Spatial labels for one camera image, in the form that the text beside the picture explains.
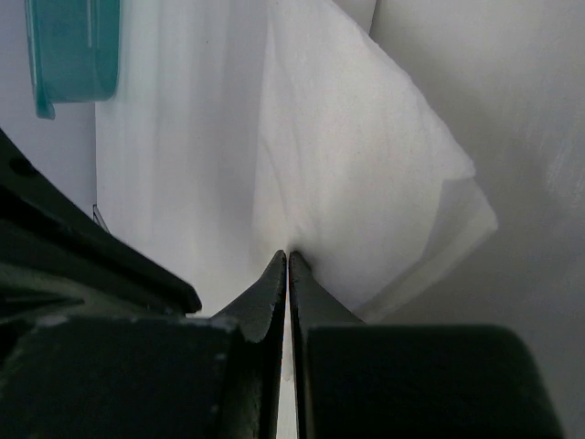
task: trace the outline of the white wall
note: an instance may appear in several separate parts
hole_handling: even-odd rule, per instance
[[[90,214],[96,199],[95,105],[57,105],[54,121],[37,118],[23,0],[0,1],[0,59],[0,127],[45,177]]]
[[[391,322],[491,322],[585,437],[585,2],[378,0],[371,35],[474,160],[500,230]]]

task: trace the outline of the black plastic part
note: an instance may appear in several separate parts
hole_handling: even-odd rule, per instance
[[[211,319],[43,316],[0,326],[10,346],[0,437],[271,439],[285,295],[278,252]]]
[[[289,278],[301,438],[562,437],[509,331],[360,325],[299,253]]]
[[[251,404],[248,412],[255,414],[249,417],[250,434],[229,437],[276,437],[285,308],[286,255],[279,251],[260,280],[214,317],[239,323],[246,351],[234,375],[254,377],[244,381],[248,387],[235,392],[233,400],[236,412],[245,401]]]
[[[96,225],[1,130],[0,206],[4,274],[19,268],[38,280],[46,276],[45,285],[67,279],[127,303],[134,312],[168,315],[201,309],[193,287]],[[14,276],[0,276],[0,292],[14,287],[8,277]],[[41,293],[42,284],[36,283]]]

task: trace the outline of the teal plastic container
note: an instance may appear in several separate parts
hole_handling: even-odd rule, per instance
[[[27,0],[37,116],[53,103],[106,101],[118,85],[120,0]]]

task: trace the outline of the white paper towel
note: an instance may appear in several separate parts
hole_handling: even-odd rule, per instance
[[[331,0],[127,0],[122,17],[98,203],[206,314],[294,247],[375,320],[496,229],[447,127]]]

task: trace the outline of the screw hole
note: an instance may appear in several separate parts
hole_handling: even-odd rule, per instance
[[[10,169],[12,169],[15,174],[18,174],[21,177],[34,177],[36,174],[38,174],[38,171],[35,169],[35,167],[32,166],[32,164],[24,157],[11,159]]]

